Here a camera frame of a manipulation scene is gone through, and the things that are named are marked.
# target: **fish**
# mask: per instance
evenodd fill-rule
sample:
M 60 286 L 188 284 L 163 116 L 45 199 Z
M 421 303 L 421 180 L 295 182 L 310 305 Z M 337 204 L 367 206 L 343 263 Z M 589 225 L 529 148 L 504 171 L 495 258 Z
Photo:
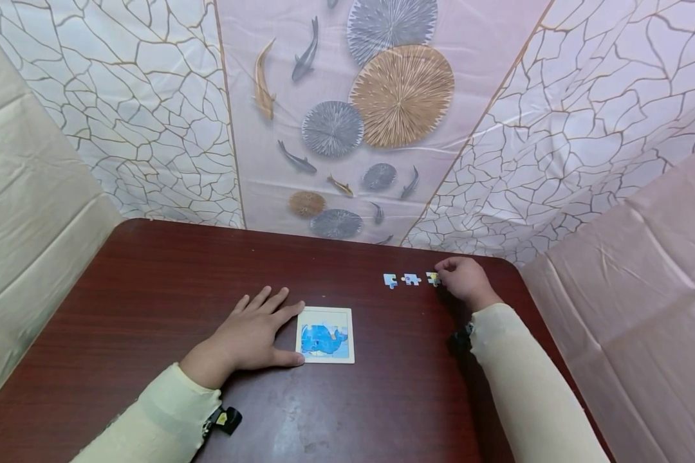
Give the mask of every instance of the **fish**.
M 417 167 L 412 166 L 412 168 L 414 169 L 414 179 L 412 179 L 411 184 L 405 186 L 404 190 L 402 190 L 401 199 L 409 198 L 409 196 L 414 193 L 414 189 L 417 187 L 417 182 L 420 181 L 420 173 L 417 172 Z
M 273 120 L 275 93 L 271 95 L 268 92 L 268 84 L 265 83 L 265 58 L 268 56 L 270 48 L 273 47 L 273 42 L 275 42 L 275 39 L 265 45 L 255 62 L 255 102 L 258 108 L 260 108 L 260 112 L 269 121 Z
M 302 326 L 302 352 L 324 352 L 332 355 L 348 341 L 346 333 L 340 332 L 337 327 L 334 331 L 324 325 Z
M 317 44 L 319 43 L 319 20 L 317 16 L 314 16 L 314 19 L 312 19 L 311 27 L 313 30 L 313 37 L 309 44 L 309 48 L 306 49 L 300 58 L 299 55 L 295 56 L 295 58 L 297 58 L 297 65 L 295 65 L 293 73 L 291 74 L 291 80 L 294 82 L 314 70 L 311 64 L 314 62 L 314 55 L 317 54 Z
M 288 152 L 286 150 L 286 145 L 284 145 L 283 141 L 278 141 L 278 146 L 281 147 L 281 151 L 283 151 L 283 154 L 286 155 L 286 158 L 288 158 L 289 161 L 293 163 L 299 170 L 303 170 L 304 172 L 309 172 L 309 174 L 316 174 L 317 173 L 317 168 L 314 167 L 309 163 L 309 160 L 306 159 L 304 156 L 304 159 L 295 157 L 293 154 Z
M 373 221 L 375 221 L 376 225 L 379 225 L 382 221 L 384 221 L 384 210 L 381 209 L 381 206 L 377 205 L 375 202 L 371 202 L 371 204 L 376 206 L 376 215 L 373 216 Z
M 330 174 L 329 177 L 327 177 L 327 181 L 331 181 L 332 185 L 335 185 L 335 187 L 338 190 L 342 191 L 342 193 L 344 193 L 345 195 L 350 196 L 351 198 L 354 196 L 353 191 L 351 189 L 349 189 L 349 185 L 348 184 L 342 184 L 339 181 L 334 180 L 334 177 L 332 176 L 332 174 Z
M 377 243 L 373 243 L 373 244 L 389 244 L 389 242 L 390 242 L 392 239 L 393 239 L 393 235 L 389 235 L 389 237 L 386 238 L 385 240 L 383 240 L 382 242 L 377 242 Z

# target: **finger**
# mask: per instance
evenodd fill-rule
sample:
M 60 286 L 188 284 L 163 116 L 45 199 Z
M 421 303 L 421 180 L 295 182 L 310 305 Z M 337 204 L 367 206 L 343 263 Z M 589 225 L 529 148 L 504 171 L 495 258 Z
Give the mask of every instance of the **finger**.
M 245 307 L 247 306 L 247 301 L 250 300 L 249 294 L 245 294 L 245 297 L 239 299 L 239 302 L 234 306 L 234 310 L 232 313 L 241 313 L 241 311 L 245 310 Z
M 250 311 L 256 311 L 258 308 L 260 308 L 261 305 L 263 305 L 263 302 L 265 301 L 266 298 L 268 298 L 268 295 L 270 294 L 270 286 L 266 286 L 263 288 L 260 293 L 258 293 L 257 296 L 253 299 L 253 302 L 250 302 L 247 304 L 247 307 L 245 307 L 244 312 L 250 312 Z
M 279 327 L 285 325 L 286 322 L 291 320 L 291 318 L 299 315 L 299 313 L 304 311 L 304 306 L 306 304 L 304 301 L 299 301 L 299 303 L 294 305 L 287 305 L 283 307 L 280 311 L 275 312 L 273 316 L 275 317 L 275 322 L 278 323 Z
M 273 349 L 274 367 L 298 367 L 304 364 L 304 356 L 299 352 Z
M 259 312 L 263 312 L 263 313 L 275 312 L 275 309 L 277 309 L 286 300 L 287 296 L 288 296 L 288 288 L 282 287 L 281 290 L 278 292 L 278 294 L 276 294 L 275 296 L 268 299 L 268 301 L 265 302 L 262 307 L 260 307 Z
M 449 257 L 447 259 L 441 260 L 435 265 L 435 269 L 440 272 L 441 269 L 453 269 L 458 265 L 458 262 L 463 259 L 461 257 Z
M 440 277 L 440 282 L 441 282 L 444 286 L 447 286 L 447 283 L 448 283 L 448 281 L 449 281 L 449 279 L 450 279 L 450 274 L 451 274 L 451 272 L 449 272 L 449 271 L 446 270 L 446 269 L 439 269 L 439 270 L 438 270 L 438 276 Z

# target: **pink fabric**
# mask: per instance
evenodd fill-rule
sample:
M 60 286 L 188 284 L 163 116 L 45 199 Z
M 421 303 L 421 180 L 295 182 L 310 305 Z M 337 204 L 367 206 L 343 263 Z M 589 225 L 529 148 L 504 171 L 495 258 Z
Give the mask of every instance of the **pink fabric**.
M 523 277 L 617 461 L 695 462 L 695 154 Z

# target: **gray circle pattern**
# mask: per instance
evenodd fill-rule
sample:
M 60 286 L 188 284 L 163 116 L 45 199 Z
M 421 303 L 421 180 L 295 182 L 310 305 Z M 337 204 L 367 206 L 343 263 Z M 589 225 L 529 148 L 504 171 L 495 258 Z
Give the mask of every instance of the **gray circle pattern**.
M 322 238 L 348 239 L 360 233 L 363 219 L 349 210 L 327 209 L 311 220 L 309 228 Z
M 322 102 L 304 118 L 302 137 L 313 152 L 339 158 L 363 141 L 363 119 L 352 104 Z
M 347 45 L 363 67 L 390 48 L 429 43 L 437 19 L 437 0 L 355 0 L 347 20 Z
M 391 186 L 395 179 L 396 169 L 394 166 L 380 162 L 371 166 L 363 175 L 363 187 L 372 191 L 385 190 Z

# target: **hand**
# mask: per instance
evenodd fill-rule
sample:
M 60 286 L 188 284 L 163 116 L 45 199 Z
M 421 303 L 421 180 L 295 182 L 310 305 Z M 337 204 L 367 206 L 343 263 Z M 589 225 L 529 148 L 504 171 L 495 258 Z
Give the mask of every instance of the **hand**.
M 443 286 L 472 312 L 502 302 L 481 265 L 470 257 L 449 257 L 435 265 Z
M 304 364 L 302 354 L 273 346 L 275 333 L 304 310 L 304 302 L 276 311 L 288 296 L 288 288 L 270 299 L 269 294 L 270 286 L 266 286 L 251 302 L 249 296 L 240 299 L 216 332 L 193 347 L 180 362 L 188 378 L 208 389 L 220 389 L 235 370 Z

